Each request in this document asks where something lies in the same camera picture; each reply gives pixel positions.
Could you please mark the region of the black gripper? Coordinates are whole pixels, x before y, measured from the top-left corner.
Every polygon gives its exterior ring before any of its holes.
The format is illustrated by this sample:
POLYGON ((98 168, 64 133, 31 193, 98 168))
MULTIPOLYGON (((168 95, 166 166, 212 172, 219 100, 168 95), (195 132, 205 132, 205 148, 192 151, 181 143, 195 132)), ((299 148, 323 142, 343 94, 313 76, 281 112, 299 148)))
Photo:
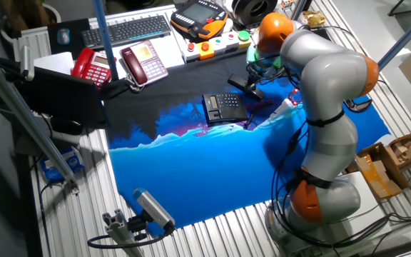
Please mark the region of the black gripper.
POLYGON ((258 84, 266 84, 273 80, 273 75, 270 73, 273 70, 272 65, 248 64, 245 69, 248 72, 244 86, 245 91, 260 92, 258 84))

